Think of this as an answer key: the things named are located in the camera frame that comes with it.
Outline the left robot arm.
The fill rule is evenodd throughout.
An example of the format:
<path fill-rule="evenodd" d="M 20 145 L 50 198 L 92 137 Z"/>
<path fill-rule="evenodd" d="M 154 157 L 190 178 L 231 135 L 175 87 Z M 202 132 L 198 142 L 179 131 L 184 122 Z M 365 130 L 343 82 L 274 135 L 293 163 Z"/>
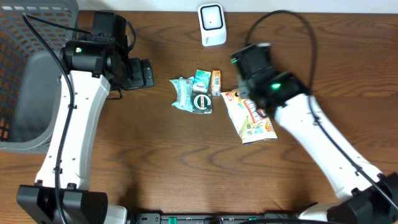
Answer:
<path fill-rule="evenodd" d="M 60 58 L 67 74 L 50 147 L 34 185 L 19 187 L 17 203 L 37 223 L 129 223 L 126 207 L 90 191 L 91 156 L 109 93 L 153 87 L 151 61 L 84 40 L 67 42 Z"/>

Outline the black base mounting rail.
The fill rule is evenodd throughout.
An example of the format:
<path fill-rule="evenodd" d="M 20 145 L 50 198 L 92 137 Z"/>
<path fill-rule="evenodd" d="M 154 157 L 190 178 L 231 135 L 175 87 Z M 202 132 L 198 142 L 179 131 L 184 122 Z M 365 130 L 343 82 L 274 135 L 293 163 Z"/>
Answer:
<path fill-rule="evenodd" d="M 234 224 L 249 220 L 260 219 L 294 219 L 293 215 L 287 213 L 264 213 L 264 214 L 159 214 L 159 213 L 137 213 L 133 215 L 131 223 L 137 224 L 208 224 L 223 223 Z"/>

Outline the cream blue chips bag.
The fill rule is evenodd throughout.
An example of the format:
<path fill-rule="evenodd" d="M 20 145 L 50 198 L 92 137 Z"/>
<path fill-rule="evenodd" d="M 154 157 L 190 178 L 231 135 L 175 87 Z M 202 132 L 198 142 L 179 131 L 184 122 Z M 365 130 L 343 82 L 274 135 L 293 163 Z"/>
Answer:
<path fill-rule="evenodd" d="M 277 139 L 270 118 L 249 98 L 241 98 L 238 89 L 222 92 L 228 115 L 243 144 Z"/>

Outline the white barcode scanner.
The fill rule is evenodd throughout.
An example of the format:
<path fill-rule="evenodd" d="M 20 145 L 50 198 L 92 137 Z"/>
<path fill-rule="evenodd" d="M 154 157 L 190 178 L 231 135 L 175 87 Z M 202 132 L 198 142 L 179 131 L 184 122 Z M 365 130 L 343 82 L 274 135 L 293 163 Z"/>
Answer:
<path fill-rule="evenodd" d="M 204 47 L 223 45 L 227 39 L 226 22 L 222 5 L 203 4 L 198 10 L 201 43 Z"/>

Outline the dark green Zam-Buk tin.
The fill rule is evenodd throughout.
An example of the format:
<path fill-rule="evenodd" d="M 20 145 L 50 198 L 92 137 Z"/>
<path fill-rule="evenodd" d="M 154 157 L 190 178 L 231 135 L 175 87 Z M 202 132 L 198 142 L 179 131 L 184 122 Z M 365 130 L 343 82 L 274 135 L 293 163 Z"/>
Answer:
<path fill-rule="evenodd" d="M 210 93 L 193 93 L 193 113 L 195 114 L 211 114 L 213 110 L 213 102 Z"/>

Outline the grey plastic mesh basket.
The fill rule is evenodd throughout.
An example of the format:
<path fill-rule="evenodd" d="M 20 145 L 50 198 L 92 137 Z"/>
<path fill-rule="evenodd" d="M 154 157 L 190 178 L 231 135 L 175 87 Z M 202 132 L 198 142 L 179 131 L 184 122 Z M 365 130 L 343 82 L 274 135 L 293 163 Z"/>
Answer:
<path fill-rule="evenodd" d="M 31 25 L 59 55 L 75 37 L 78 11 L 72 0 L 1 0 L 2 151 L 45 154 L 60 104 L 61 71 L 22 15 L 40 18 Z"/>

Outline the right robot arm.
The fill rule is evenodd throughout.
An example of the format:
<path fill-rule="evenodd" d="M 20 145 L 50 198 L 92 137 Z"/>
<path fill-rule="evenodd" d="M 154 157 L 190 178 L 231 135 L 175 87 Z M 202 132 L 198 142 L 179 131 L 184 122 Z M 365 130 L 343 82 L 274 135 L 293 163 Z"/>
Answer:
<path fill-rule="evenodd" d="M 336 203 L 309 206 L 295 223 L 397 221 L 397 174 L 384 175 L 365 159 L 294 74 L 240 73 L 238 83 L 241 97 L 254 101 L 302 145 L 338 198 Z"/>

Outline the teal Kleenex tissue pack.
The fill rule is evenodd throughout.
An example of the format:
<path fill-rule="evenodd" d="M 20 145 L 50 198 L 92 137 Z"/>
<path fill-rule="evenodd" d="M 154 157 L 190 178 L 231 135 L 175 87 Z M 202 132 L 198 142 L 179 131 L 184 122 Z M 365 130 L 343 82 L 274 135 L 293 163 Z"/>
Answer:
<path fill-rule="evenodd" d="M 195 92 L 207 93 L 211 79 L 211 72 L 197 70 L 193 81 L 192 89 Z"/>

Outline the orange Kleenex tissue pack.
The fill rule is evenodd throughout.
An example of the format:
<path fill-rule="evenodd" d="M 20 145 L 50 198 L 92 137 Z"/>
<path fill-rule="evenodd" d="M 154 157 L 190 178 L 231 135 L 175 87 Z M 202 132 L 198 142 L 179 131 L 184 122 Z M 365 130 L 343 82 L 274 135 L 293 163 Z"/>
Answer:
<path fill-rule="evenodd" d="M 211 94 L 220 96 L 221 94 L 221 71 L 213 70 L 211 74 Z"/>

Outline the mint green wipes packet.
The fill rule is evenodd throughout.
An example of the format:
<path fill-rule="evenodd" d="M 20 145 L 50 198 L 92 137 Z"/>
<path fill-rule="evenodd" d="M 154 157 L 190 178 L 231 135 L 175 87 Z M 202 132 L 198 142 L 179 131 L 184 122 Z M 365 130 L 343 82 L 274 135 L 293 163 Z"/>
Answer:
<path fill-rule="evenodd" d="M 170 80 L 177 93 L 177 99 L 172 103 L 172 106 L 180 110 L 193 112 L 193 81 L 194 77 L 180 77 L 179 79 Z"/>

